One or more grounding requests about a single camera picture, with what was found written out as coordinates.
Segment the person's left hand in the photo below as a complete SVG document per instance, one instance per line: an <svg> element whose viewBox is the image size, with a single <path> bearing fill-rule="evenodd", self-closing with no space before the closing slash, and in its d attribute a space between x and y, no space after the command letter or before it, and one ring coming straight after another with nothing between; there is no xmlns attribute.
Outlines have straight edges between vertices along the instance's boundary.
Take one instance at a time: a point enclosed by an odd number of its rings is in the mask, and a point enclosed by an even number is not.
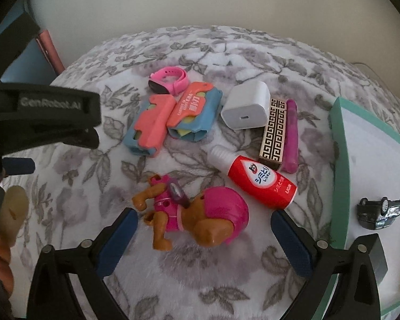
<svg viewBox="0 0 400 320"><path fill-rule="evenodd" d="M0 202L0 290L7 301L13 293L14 278L10 269L10 248L29 211L29 199L21 186L1 190Z"/></svg>

